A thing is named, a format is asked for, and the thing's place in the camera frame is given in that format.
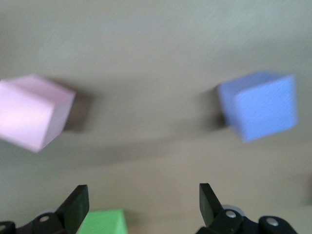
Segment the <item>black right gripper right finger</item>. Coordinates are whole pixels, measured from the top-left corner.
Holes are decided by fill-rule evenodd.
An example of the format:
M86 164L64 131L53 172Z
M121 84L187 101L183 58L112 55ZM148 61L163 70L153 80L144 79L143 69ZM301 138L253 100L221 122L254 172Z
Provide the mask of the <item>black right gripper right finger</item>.
M198 234L296 234L297 231L277 216L262 216L253 222L233 208L224 208L210 184L199 185L199 208L205 226Z

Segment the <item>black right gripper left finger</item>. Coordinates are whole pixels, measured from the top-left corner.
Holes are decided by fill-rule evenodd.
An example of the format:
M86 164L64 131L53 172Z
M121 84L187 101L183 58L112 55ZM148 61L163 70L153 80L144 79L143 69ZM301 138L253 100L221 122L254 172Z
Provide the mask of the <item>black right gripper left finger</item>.
M78 185L54 212L43 213L28 224L16 227L13 221L2 221L2 234L75 234L89 212L87 185Z

